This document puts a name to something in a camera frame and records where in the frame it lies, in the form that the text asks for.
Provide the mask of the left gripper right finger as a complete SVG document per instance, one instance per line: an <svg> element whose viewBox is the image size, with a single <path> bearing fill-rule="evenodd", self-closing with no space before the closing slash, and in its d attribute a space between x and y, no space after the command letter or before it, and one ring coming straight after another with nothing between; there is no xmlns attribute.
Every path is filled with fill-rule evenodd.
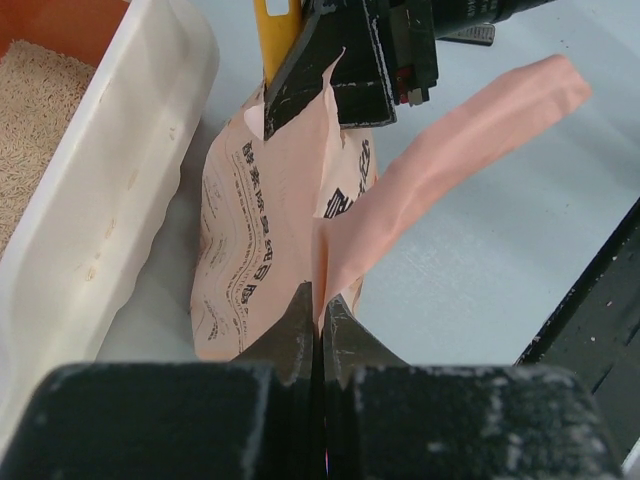
<svg viewBox="0 0 640 480"><path fill-rule="evenodd" d="M353 371L361 366L408 365L355 318L342 295L325 308L322 345L327 387L345 389Z"/></svg>

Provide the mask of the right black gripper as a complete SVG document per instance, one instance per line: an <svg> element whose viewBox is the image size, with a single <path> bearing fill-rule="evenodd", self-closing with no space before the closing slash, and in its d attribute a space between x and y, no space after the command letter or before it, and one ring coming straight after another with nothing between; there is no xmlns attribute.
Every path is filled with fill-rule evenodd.
<svg viewBox="0 0 640 480"><path fill-rule="evenodd" d="M397 120L438 80L430 1L309 1L301 34L264 95L264 138L333 87L343 128Z"/></svg>

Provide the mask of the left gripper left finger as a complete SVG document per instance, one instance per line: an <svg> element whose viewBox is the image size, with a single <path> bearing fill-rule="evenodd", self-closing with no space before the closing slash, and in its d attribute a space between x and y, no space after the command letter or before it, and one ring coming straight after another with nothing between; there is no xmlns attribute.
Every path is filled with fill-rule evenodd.
<svg viewBox="0 0 640 480"><path fill-rule="evenodd" d="M312 284L301 283L282 317L231 364L268 364L287 387L309 384L314 359Z"/></svg>

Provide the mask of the yellow plastic litter scoop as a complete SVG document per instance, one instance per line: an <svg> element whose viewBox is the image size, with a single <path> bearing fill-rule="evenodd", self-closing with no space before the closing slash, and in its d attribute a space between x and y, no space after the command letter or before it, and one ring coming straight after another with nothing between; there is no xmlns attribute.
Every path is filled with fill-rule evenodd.
<svg viewBox="0 0 640 480"><path fill-rule="evenodd" d="M274 10L276 6L276 1L253 1L265 89L272 85L302 29L301 1L283 1L280 13Z"/></svg>

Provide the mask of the pink cat litter bag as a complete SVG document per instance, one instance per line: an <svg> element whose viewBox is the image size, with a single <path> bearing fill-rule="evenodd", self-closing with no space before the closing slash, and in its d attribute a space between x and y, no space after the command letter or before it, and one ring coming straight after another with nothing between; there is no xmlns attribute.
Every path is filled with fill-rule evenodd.
<svg viewBox="0 0 640 480"><path fill-rule="evenodd" d="M228 361L313 287L312 315L337 295L356 305L364 275L437 201L573 113L591 96L553 55L502 74L424 129L384 171L373 133L344 129L332 80L272 136L257 91L212 143L202 174L200 253L191 293L194 350Z"/></svg>

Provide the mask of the white orange litter box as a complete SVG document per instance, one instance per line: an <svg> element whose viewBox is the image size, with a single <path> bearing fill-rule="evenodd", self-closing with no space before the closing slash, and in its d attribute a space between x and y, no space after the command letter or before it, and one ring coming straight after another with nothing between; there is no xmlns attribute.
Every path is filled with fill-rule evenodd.
<svg viewBox="0 0 640 480"><path fill-rule="evenodd" d="M188 1L134 1L1 261L1 432L40 380L93 360L130 298L217 73Z"/></svg>

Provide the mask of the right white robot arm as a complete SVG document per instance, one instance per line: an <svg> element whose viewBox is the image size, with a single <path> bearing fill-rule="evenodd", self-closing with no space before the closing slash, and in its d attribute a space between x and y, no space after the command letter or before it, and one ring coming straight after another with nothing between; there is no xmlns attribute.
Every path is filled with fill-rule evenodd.
<svg viewBox="0 0 640 480"><path fill-rule="evenodd" d="M538 7L536 1L306 1L302 31L265 92L270 138L331 86L343 128L396 122L402 104L429 99L439 71L436 43L490 45L495 24Z"/></svg>

